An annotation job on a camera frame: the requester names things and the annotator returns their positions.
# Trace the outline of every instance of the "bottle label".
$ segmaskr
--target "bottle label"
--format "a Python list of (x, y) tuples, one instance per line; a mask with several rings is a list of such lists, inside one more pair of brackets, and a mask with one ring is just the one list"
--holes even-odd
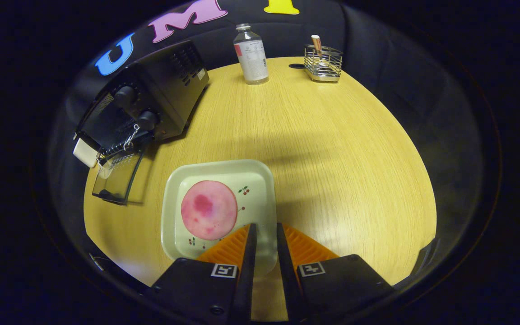
[(266, 54), (262, 41), (248, 41), (234, 45), (238, 61), (248, 81), (260, 80), (268, 77)]

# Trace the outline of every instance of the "round table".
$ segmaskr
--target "round table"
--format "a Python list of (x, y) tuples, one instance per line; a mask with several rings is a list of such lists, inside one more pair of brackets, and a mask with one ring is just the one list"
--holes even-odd
[[(409, 136), (363, 85), (342, 73), (316, 83), (289, 68), (302, 57), (268, 59), (270, 80), (247, 85), (239, 64), (210, 70), (210, 82), (184, 138), (152, 145), (127, 206), (91, 195), (85, 229), (123, 270), (151, 286), (173, 262), (160, 244), (163, 192), (186, 164), (251, 158), (272, 171), (277, 221), (337, 255), (360, 255), (396, 284), (435, 238), (431, 181)], [(286, 320), (280, 267), (254, 279), (252, 319)]]

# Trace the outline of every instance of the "black appliance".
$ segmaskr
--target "black appliance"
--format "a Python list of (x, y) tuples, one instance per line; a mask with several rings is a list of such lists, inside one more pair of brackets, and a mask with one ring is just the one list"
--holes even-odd
[(99, 173), (103, 178), (96, 180), (93, 195), (125, 204), (143, 148), (182, 133), (208, 81), (192, 41), (155, 51), (120, 70), (91, 103), (74, 136), (109, 169)]

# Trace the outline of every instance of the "stainless steel holder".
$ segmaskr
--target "stainless steel holder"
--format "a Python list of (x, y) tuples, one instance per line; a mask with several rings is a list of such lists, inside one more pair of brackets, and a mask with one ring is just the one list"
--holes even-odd
[(318, 53), (314, 45), (304, 47), (304, 67), (308, 76), (317, 82), (338, 82), (342, 67), (342, 52), (322, 46)]

